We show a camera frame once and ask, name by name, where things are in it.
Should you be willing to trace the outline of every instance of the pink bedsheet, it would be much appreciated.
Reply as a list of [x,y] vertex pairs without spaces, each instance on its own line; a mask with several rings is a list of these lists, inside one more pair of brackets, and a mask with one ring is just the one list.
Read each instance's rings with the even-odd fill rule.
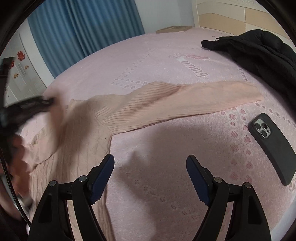
[[[148,34],[102,49],[81,60],[45,91],[63,92],[65,104],[98,94],[127,94],[150,82],[196,83],[240,80],[258,86],[265,100],[230,110],[175,119],[118,134],[111,142],[115,169],[107,186],[107,207],[116,240],[192,240],[207,207],[198,200],[185,161],[194,154],[226,182],[253,184],[270,229],[295,197],[296,179],[284,187],[247,124],[268,114],[296,150],[296,124],[282,98],[228,56],[201,47],[224,35],[193,28],[184,33]],[[30,142],[44,115],[27,124]],[[219,240],[224,240],[231,204]]]

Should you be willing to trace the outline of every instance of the black cable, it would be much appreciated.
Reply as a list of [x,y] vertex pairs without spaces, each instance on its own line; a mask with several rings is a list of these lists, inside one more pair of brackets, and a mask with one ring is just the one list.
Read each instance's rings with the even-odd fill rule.
[[27,223],[27,225],[29,227],[31,227],[31,222],[30,220],[28,219],[27,215],[25,214],[22,206],[20,205],[20,202],[15,194],[15,190],[13,189],[13,186],[12,186],[12,183],[11,183],[11,180],[10,180],[10,177],[9,177],[9,173],[8,173],[8,170],[7,170],[7,167],[6,167],[6,163],[5,163],[5,158],[4,158],[4,154],[3,154],[3,150],[2,150],[2,147],[0,146],[0,162],[1,162],[1,165],[2,165],[2,168],[3,168],[3,172],[4,172],[4,175],[5,175],[5,178],[7,180],[7,184],[8,184],[8,187],[9,187],[9,190],[12,194],[12,197],[13,197],[13,200],[22,216],[22,218],[25,220],[25,222]]

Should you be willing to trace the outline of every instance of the smartphone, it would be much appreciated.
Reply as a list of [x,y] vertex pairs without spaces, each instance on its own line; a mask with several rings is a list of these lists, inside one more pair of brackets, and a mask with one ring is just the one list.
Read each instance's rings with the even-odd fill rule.
[[296,171],[296,155],[284,134],[265,113],[253,119],[248,129],[269,158],[282,184],[289,185]]

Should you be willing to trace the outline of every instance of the beige headboard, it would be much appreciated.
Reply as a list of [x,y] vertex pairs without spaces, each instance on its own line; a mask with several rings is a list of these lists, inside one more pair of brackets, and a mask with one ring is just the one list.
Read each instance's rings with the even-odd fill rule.
[[285,30],[255,0],[192,0],[196,27],[239,35],[252,29],[267,30],[296,48]]

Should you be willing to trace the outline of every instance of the hand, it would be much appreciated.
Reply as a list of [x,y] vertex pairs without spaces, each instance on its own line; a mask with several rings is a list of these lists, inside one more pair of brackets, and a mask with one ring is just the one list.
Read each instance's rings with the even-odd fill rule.
[[9,173],[13,176],[12,185],[16,195],[26,196],[29,192],[30,175],[27,172],[28,165],[22,159],[25,154],[25,148],[22,146],[22,138],[15,135],[12,138],[12,145],[17,150],[12,157],[11,164],[7,167]]
[[[14,136],[12,138],[12,145],[16,148],[16,153],[13,155],[11,164],[7,166],[7,169],[11,175],[13,175],[12,185],[16,195],[26,196],[29,192],[29,180],[30,176],[27,172],[27,164],[22,161],[25,153],[25,148],[22,146],[22,138],[20,136]],[[2,167],[0,167],[0,174],[3,173]],[[15,219],[21,220],[20,212],[14,206],[13,201],[6,192],[4,185],[0,182],[0,205],[3,209]]]

